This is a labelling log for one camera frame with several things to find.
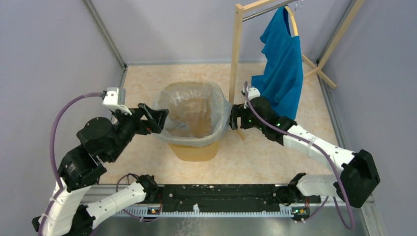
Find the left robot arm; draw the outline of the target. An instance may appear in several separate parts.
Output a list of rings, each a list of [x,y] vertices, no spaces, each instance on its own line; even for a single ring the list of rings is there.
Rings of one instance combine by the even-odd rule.
[[[123,190],[90,204],[82,199],[106,173],[105,162],[114,162],[135,135],[161,133],[169,114],[140,103],[128,114],[115,113],[118,121],[97,117],[78,131],[80,144],[70,150],[58,168],[58,181],[43,214],[32,220],[41,236],[87,236],[103,221],[136,203],[152,203],[158,197],[154,176],[135,176]]]

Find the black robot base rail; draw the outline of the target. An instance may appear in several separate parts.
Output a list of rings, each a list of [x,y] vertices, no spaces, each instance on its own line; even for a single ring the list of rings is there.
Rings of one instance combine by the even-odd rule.
[[[159,186],[148,204],[162,206],[163,212],[249,213],[278,212],[281,206],[321,202],[319,196],[303,196],[285,184],[165,184]]]

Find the yellow mesh trash bin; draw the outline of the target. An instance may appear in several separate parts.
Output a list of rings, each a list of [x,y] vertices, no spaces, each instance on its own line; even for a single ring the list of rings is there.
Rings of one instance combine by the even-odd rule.
[[[212,124],[210,104],[203,98],[193,98],[173,106],[169,118],[173,124],[166,124],[165,128],[175,137],[201,139],[211,135],[215,128]],[[217,155],[219,142],[214,141],[202,147],[170,143],[169,147],[180,160],[204,162]]]

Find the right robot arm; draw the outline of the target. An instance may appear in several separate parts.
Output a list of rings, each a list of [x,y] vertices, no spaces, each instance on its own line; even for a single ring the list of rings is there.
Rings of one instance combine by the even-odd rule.
[[[268,140],[295,149],[332,171],[331,175],[296,175],[288,189],[295,203],[310,196],[326,196],[339,197],[360,208],[381,181],[371,153],[344,149],[313,135],[296,121],[277,116],[264,97],[255,97],[249,104],[234,104],[229,125],[233,130],[256,128]]]

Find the blue plastic trash bag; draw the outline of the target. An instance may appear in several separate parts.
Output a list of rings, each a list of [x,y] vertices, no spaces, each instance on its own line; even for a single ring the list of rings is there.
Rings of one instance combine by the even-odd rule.
[[[174,145],[204,147],[222,137],[232,104],[214,82],[185,81],[164,87],[153,107],[169,111],[157,138]]]

